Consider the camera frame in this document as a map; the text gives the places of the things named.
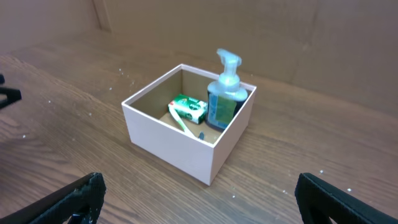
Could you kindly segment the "blue disposable razor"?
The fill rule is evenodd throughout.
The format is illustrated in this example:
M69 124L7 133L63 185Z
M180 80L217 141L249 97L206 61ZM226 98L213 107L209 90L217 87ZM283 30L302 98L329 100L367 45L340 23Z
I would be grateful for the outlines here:
M201 140L204 140L204 137L205 137L204 132L201 132L198 136L198 138Z

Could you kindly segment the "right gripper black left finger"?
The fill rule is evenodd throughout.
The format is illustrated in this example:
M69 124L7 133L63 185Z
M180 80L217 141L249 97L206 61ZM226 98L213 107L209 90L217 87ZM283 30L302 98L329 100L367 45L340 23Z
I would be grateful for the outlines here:
M92 172L58 191L1 218L1 224L96 224L104 204L103 175Z

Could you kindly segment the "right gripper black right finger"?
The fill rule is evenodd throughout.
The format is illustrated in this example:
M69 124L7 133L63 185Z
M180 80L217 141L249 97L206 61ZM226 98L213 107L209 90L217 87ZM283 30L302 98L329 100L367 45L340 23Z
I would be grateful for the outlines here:
M392 223L393 218L311 173L301 173L295 198L304 223Z

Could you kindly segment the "green toothbrush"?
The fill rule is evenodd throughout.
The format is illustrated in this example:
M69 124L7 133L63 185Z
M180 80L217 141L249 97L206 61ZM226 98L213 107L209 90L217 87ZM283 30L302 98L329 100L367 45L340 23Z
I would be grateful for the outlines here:
M182 121L181 117L178 115L178 113L175 111L173 106L169 106L169 112L172 115L173 119L181 126L183 129L184 133L195 138L195 135L188 129L188 127L185 125L185 123Z

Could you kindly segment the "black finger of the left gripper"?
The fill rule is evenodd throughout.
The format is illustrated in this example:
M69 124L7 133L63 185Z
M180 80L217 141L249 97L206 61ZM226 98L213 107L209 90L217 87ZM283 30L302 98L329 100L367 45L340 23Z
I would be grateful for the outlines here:
M19 101L22 99L21 91L14 88L3 87L5 83L4 75L1 74L1 95L5 95L6 97L1 100L1 109Z

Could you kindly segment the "clear soap pump bottle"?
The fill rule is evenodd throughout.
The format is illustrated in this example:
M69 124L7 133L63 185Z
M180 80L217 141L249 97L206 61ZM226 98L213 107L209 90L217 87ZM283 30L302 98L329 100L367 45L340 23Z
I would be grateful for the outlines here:
M206 123L212 128L224 130L247 100L248 92L241 86L236 71L242 63L241 57L225 49L218 49L216 53L224 65L224 71L207 87Z

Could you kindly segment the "green soap bar packet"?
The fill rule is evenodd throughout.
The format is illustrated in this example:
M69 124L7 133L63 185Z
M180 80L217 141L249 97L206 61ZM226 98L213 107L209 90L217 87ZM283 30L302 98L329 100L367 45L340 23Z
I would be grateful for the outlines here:
M201 124L205 120L208 103L179 94L169 103L169 107L172 107L181 118Z

